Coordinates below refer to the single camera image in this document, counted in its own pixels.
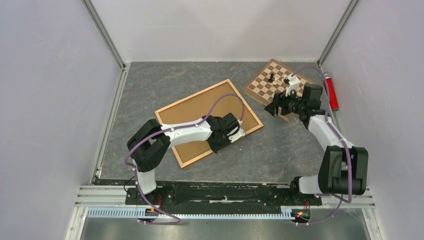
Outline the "wooden chessboard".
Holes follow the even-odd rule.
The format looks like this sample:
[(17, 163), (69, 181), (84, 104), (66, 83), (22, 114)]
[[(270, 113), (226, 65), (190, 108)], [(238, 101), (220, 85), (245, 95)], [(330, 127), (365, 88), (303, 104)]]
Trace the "wooden chessboard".
[[(275, 93), (283, 92), (286, 89), (287, 85), (284, 83), (284, 79), (294, 71), (286, 64), (271, 59), (242, 90), (255, 101), (267, 106), (273, 100)], [(270, 73), (274, 73), (274, 80), (279, 80), (279, 84), (274, 85), (268, 82)]]

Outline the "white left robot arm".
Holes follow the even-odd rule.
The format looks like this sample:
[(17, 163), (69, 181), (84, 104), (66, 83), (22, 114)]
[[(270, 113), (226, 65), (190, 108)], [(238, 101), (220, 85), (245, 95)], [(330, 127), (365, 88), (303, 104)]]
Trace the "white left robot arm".
[(223, 117), (205, 115), (178, 124), (148, 120), (126, 144), (129, 153), (125, 163), (135, 172), (138, 198), (145, 204), (156, 200), (155, 169), (168, 149), (191, 142), (207, 142), (210, 149), (217, 153), (246, 135), (241, 124), (242, 121), (232, 113)]

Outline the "wooden picture frame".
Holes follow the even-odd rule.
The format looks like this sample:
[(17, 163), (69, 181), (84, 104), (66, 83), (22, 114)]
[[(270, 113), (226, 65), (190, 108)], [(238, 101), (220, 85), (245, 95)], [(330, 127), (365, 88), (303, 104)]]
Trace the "wooden picture frame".
[(229, 79), (156, 110), (155, 115), (164, 129), (170, 129), (170, 149), (181, 168), (264, 126)]

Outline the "red cylinder tool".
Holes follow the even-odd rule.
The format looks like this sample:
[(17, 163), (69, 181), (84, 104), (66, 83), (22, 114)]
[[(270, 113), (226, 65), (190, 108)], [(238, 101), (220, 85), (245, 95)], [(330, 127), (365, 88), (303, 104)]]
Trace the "red cylinder tool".
[(333, 111), (338, 111), (339, 110), (339, 103), (338, 103), (338, 100), (337, 100), (336, 91), (334, 89), (334, 85), (333, 85), (333, 81), (332, 81), (332, 74), (330, 72), (324, 72), (323, 75), (324, 75), (326, 83), (328, 85), (327, 93), (329, 93), (330, 107)]

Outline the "right corner aluminium post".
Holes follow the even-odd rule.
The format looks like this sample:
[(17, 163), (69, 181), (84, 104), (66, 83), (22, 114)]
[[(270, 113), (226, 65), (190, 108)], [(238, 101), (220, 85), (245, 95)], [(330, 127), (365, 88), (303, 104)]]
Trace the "right corner aluminium post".
[(339, 39), (342, 31), (344, 30), (345, 26), (347, 25), (348, 21), (351, 18), (351, 15), (355, 11), (358, 3), (360, 0), (350, 0), (348, 2), (347, 7), (345, 8), (342, 16), (340, 17), (336, 27), (334, 28), (329, 40), (327, 41), (319, 59), (317, 60), (317, 64), (321, 66), (328, 56), (330, 55), (330, 52), (332, 51), (333, 47), (335, 46), (337, 40)]

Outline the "aluminium table edge rail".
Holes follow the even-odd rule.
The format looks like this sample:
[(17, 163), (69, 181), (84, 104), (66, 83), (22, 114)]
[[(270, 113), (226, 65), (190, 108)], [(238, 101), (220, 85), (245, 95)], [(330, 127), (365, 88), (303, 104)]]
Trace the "aluminium table edge rail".
[[(244, 184), (225, 182), (162, 182), (148, 198), (156, 205), (181, 206), (184, 202), (207, 204), (254, 203), (264, 207), (334, 208), (333, 196), (294, 195), (284, 184)], [(135, 187), (120, 185), (85, 185), (77, 194), (78, 207), (123, 207), (142, 205)]]

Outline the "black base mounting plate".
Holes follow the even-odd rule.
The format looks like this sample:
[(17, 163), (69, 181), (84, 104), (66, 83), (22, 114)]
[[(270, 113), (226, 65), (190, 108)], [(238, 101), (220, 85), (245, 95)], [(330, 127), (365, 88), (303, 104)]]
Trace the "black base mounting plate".
[(170, 214), (277, 214), (282, 206), (321, 206), (287, 183), (158, 181), (147, 200)]

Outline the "left corner aluminium post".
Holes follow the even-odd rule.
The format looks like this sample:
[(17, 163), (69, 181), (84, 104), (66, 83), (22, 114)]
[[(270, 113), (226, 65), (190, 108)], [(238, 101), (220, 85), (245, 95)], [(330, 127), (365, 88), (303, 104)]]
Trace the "left corner aluminium post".
[(86, 8), (89, 16), (91, 17), (91, 20), (93, 21), (96, 29), (100, 33), (100, 36), (104, 40), (105, 44), (107, 45), (110, 53), (112, 54), (112, 57), (114, 58), (115, 62), (119, 66), (121, 70), (124, 70), (126, 67), (125, 62), (123, 61), (123, 58), (119, 54), (119, 51), (114, 44), (110, 34), (108, 33), (106, 26), (104, 25), (98, 11), (96, 10), (96, 7), (94, 6), (94, 3), (92, 0), (82, 0), (82, 3), (84, 7)]

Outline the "corner aluminium post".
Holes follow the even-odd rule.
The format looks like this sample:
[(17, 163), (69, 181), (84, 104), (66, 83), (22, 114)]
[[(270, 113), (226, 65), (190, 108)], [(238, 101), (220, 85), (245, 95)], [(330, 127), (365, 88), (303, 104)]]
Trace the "corner aluminium post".
[(82, 0), (82, 3), (84, 7), (86, 8), (89, 16), (91, 17), (91, 20), (93, 21), (96, 29), (100, 33), (100, 36), (104, 40), (105, 44), (107, 45), (110, 53), (112, 54), (112, 57), (114, 58), (115, 62), (119, 66), (121, 70), (124, 70), (126, 67), (125, 62), (123, 61), (123, 58), (119, 54), (119, 51), (114, 44), (110, 34), (108, 33), (106, 26), (104, 25), (98, 11), (96, 10), (96, 7), (94, 6), (94, 3), (92, 0)]
[(336, 27), (334, 28), (329, 40), (327, 41), (319, 59), (317, 60), (317, 64), (321, 66), (328, 56), (330, 55), (330, 52), (332, 51), (333, 47), (335, 46), (337, 40), (339, 39), (342, 31), (344, 30), (345, 26), (347, 25), (348, 21), (351, 18), (351, 15), (355, 11), (358, 3), (360, 0), (350, 0), (348, 2), (347, 7), (345, 8), (342, 16), (340, 17)]

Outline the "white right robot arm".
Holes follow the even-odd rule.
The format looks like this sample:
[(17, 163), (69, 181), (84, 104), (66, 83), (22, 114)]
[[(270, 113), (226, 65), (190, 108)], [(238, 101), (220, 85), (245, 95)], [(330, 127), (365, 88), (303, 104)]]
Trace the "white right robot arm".
[(343, 138), (329, 114), (321, 108), (323, 88), (307, 83), (301, 96), (293, 91), (276, 93), (264, 109), (272, 116), (296, 114), (324, 150), (318, 174), (296, 177), (289, 199), (302, 204), (309, 195), (363, 195), (367, 188), (368, 151)]

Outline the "black chess piece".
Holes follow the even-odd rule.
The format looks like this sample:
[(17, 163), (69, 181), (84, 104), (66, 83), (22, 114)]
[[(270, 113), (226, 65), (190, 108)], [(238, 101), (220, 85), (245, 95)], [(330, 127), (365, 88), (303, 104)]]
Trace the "black chess piece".
[(268, 83), (273, 83), (274, 82), (274, 75), (275, 74), (273, 72), (270, 73), (269, 78), (267, 80)]

